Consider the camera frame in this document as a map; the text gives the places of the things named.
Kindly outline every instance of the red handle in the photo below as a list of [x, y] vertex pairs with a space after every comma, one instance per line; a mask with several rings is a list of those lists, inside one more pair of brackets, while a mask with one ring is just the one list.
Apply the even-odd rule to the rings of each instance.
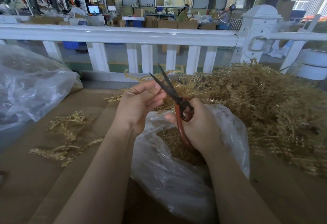
[[[184, 97], [183, 99], [186, 100], [186, 101], [190, 101], [192, 98], [191, 97]], [[186, 115], [185, 121], [189, 122], [193, 117], [193, 113], [190, 113], [190, 112], [184, 112], [184, 113]], [[180, 136], [182, 138], [183, 144], [188, 149], [190, 149], [192, 151], [196, 151], [196, 149], [192, 146], [190, 140], [188, 139], [188, 137], [185, 134], [184, 127], [183, 127], [183, 124], [182, 124], [182, 118], [181, 118], [181, 110], [180, 110], [179, 105], [175, 105], [175, 114], [176, 114], [176, 119], [177, 119], [177, 127], [178, 127], [178, 129], [180, 131]]]

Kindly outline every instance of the person's left hand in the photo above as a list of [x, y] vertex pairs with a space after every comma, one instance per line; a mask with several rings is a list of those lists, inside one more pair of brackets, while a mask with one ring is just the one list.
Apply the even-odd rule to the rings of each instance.
[[114, 123], [132, 128], [136, 135], [143, 132], [146, 115], [163, 103], [166, 92], [154, 81], [142, 82], [123, 93]]

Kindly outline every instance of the forearm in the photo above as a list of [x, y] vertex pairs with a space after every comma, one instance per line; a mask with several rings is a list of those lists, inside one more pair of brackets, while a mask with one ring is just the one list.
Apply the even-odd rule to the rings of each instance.
[[214, 186], [220, 223], [280, 223], [225, 147], [207, 152], [205, 159]]
[[135, 138], [113, 123], [55, 224], [122, 222]]

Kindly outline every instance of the clear plastic bag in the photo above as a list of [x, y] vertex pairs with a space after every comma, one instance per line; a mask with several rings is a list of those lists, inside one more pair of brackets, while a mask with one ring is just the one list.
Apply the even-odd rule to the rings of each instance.
[[[250, 175], [247, 131], [243, 122], [218, 104], [207, 106], [221, 128], [220, 140], [226, 145], [245, 176]], [[156, 135], [174, 126], [164, 119], [167, 112], [152, 111], [145, 130], [134, 144], [131, 177], [172, 214], [195, 223], [217, 223], [214, 191], [206, 166], [192, 166], [170, 154]]]
[[77, 73], [18, 46], [0, 45], [0, 74], [0, 131], [38, 121], [83, 88]]

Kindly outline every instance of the person's left arm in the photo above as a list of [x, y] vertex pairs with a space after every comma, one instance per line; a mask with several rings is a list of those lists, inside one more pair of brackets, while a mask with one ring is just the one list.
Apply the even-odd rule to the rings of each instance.
[[122, 222], [134, 141], [146, 115], [165, 97], [153, 80], [123, 94], [107, 135], [54, 224]]

